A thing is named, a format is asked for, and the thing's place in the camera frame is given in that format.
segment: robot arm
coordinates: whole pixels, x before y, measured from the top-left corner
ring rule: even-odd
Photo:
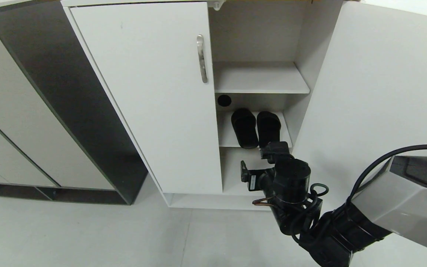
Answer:
[[[275,164],[271,169],[248,170],[242,162],[242,181],[250,191],[264,192],[265,198],[253,204],[270,206],[281,232],[291,235],[320,266],[347,267],[354,253],[391,232],[427,247],[427,157],[397,155],[421,149],[427,145],[380,157],[359,177],[346,203],[321,217],[319,197],[328,188],[313,184],[307,191],[311,170],[289,154],[285,142],[261,150],[261,157]],[[368,173],[387,159],[361,186]],[[318,186],[325,191],[317,193]]]

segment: hinge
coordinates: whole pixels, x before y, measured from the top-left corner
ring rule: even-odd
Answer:
[[[226,0],[207,1],[207,7],[213,7],[215,10],[219,11],[225,1]]]

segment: shoe cabinet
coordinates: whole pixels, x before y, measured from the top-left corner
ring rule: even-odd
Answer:
[[[427,37],[426,16],[355,1],[61,3],[170,207],[262,209],[251,204],[262,194],[240,181],[240,161],[249,169],[269,165],[258,149],[239,147],[230,121],[238,108],[277,114],[281,141],[310,163],[314,182],[329,181],[337,195],[328,197],[340,203],[357,170],[380,156],[366,149],[383,154],[427,142],[427,132],[411,137],[381,124],[398,120],[383,108],[410,111],[412,95],[424,99],[418,85],[427,72],[413,70],[427,66],[427,43],[419,40]],[[425,26],[411,30],[417,21]],[[415,115],[412,125],[427,127]],[[390,135],[395,142],[384,142]],[[341,171],[348,168],[353,174]]]
[[[268,163],[258,148],[239,147],[231,115],[275,113],[294,148],[342,3],[216,4],[62,1],[167,204],[262,209],[251,204],[262,193],[240,181],[240,161]]]
[[[146,175],[60,3],[0,12],[0,196],[129,205]]]

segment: white cabinet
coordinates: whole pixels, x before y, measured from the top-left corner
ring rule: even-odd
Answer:
[[[274,112],[280,139],[295,146],[342,3],[117,3],[125,1],[62,1],[168,205],[262,209],[251,204],[262,192],[240,181],[240,161],[270,165],[239,147],[231,115]],[[231,104],[216,103],[221,95]]]
[[[162,191],[221,194],[207,3],[70,11]]]
[[[113,189],[0,41],[0,129],[61,186]]]
[[[0,178],[11,184],[55,186],[0,133]]]

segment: dark gray panel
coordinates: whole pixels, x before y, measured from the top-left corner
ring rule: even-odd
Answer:
[[[147,170],[61,4],[1,12],[0,39],[67,131],[132,203]]]
[[[31,200],[49,200],[37,188],[33,186],[0,184],[0,197],[31,199]]]

